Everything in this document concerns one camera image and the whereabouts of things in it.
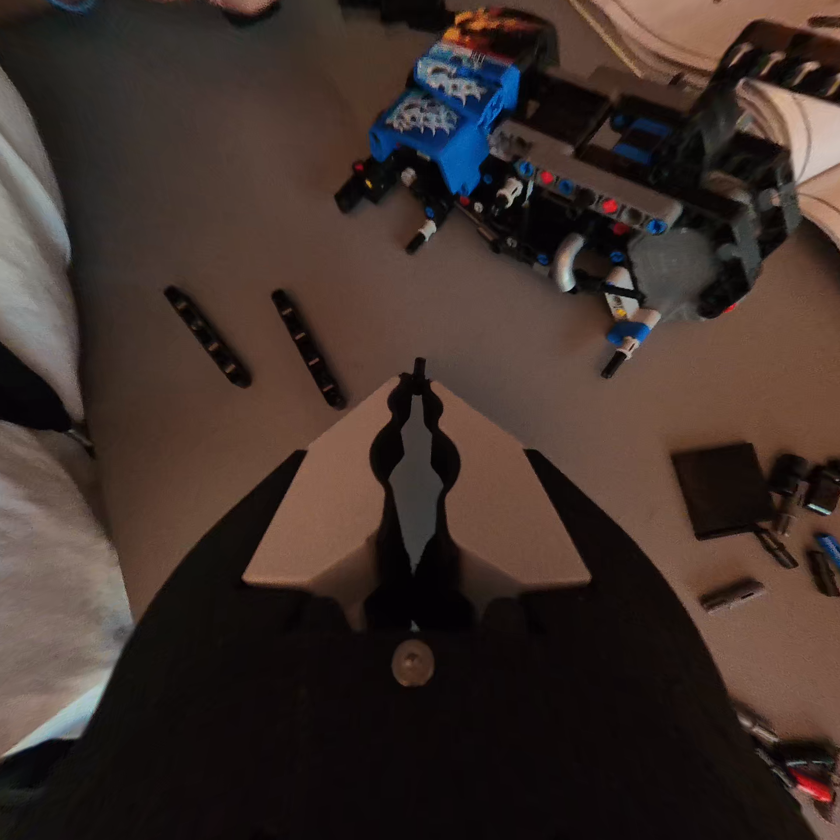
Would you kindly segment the pile of small lego pieces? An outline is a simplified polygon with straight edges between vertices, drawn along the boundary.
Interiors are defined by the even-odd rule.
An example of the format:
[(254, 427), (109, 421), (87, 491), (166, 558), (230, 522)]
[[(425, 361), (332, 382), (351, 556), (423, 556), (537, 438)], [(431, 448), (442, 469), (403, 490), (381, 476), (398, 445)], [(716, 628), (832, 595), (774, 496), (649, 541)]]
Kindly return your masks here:
[[(773, 516), (769, 527), (758, 526), (754, 535), (777, 565), (793, 571), (800, 566), (800, 560), (788, 542), (798, 528), (797, 522), (807, 517), (827, 519), (838, 513), (838, 457), (813, 464), (793, 453), (777, 455), (767, 487), (776, 502)], [(837, 600), (838, 538), (815, 532), (805, 546), (803, 558), (816, 591)]]

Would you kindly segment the person's white shirt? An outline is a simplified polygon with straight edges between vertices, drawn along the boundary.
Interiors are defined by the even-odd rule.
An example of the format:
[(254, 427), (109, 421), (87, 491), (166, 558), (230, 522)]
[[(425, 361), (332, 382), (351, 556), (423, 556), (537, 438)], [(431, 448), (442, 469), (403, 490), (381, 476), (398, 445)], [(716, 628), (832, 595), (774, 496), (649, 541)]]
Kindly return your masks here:
[(66, 738), (133, 630), (85, 441), (60, 189), (1, 74), (1, 746)]

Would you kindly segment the black lego beam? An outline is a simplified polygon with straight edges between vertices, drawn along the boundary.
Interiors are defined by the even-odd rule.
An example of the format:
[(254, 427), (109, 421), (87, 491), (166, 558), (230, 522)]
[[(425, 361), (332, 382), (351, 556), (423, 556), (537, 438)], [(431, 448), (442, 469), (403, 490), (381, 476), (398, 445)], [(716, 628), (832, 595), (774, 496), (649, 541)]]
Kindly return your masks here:
[(191, 335), (226, 380), (241, 389), (249, 388), (253, 383), (249, 369), (239, 359), (236, 352), (231, 349), (195, 301), (176, 286), (166, 287), (163, 294), (180, 320), (189, 329)]
[(347, 406), (342, 386), (334, 376), (297, 304), (282, 289), (274, 290), (270, 299), (325, 403), (333, 410), (342, 411)]

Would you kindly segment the small grey lego piece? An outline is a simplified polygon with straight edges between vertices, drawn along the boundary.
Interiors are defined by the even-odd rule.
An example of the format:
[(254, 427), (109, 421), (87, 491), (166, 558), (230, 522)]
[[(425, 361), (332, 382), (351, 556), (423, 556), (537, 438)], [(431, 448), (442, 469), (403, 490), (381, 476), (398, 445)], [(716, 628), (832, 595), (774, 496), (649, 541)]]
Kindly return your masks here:
[(729, 611), (766, 593), (765, 584), (751, 577), (741, 578), (718, 587), (699, 598), (699, 605), (708, 615)]

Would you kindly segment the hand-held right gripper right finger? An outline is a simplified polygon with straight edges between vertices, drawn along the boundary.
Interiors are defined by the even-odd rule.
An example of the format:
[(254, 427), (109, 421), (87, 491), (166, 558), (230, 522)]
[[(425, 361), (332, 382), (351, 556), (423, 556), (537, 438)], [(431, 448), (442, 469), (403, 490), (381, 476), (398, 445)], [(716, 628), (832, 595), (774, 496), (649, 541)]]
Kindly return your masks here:
[(420, 396), (441, 483), (417, 565), (423, 618), (472, 621), (497, 599), (587, 586), (592, 574), (524, 445), (440, 383)]

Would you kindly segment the blue and black lego vehicle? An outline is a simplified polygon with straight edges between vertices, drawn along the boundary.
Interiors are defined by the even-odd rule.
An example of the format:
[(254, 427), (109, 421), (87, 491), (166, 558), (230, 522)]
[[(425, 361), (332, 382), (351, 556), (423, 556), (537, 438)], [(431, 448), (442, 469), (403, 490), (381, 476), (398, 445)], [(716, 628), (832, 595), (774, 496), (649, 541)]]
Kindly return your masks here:
[(547, 19), (510, 7), (339, 2), (436, 35), (369, 130), (370, 154), (335, 193), (343, 214), (403, 184), (424, 247), (452, 213), (495, 253), (561, 293), (605, 299), (610, 379), (660, 322), (735, 309), (802, 220), (792, 152), (742, 122), (746, 81), (835, 102), (837, 43), (760, 19), (684, 100), (631, 74), (573, 80)]

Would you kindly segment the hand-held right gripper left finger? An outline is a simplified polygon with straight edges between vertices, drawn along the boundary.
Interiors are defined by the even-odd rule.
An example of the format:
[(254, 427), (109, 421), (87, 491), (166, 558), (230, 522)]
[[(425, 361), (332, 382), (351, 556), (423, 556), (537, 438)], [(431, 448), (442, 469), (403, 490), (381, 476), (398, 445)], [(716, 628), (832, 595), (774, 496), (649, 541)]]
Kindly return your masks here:
[(390, 482), (412, 401), (412, 376), (393, 377), (309, 445), (244, 584), (327, 597), (354, 630), (370, 624), (373, 594), (412, 574)]

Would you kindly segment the black lego panel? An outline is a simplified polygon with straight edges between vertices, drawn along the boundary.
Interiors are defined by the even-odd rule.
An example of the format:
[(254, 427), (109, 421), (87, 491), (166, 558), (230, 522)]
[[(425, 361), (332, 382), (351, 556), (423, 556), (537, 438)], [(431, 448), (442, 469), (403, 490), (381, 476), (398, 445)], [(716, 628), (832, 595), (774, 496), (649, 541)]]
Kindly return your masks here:
[(774, 516), (755, 447), (737, 442), (670, 455), (694, 536), (699, 541), (753, 532)]

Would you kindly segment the lego instruction booklet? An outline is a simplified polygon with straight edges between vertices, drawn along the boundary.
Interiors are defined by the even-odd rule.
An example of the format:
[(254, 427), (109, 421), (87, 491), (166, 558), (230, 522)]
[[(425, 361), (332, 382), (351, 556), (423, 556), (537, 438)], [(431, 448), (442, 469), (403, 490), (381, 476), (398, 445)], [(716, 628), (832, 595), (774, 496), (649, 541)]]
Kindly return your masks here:
[[(727, 47), (766, 18), (838, 40), (838, 1), (583, 1), (570, 5), (637, 77), (705, 86)], [(787, 147), (802, 214), (839, 246), (838, 106), (754, 82), (739, 97), (751, 131)]]

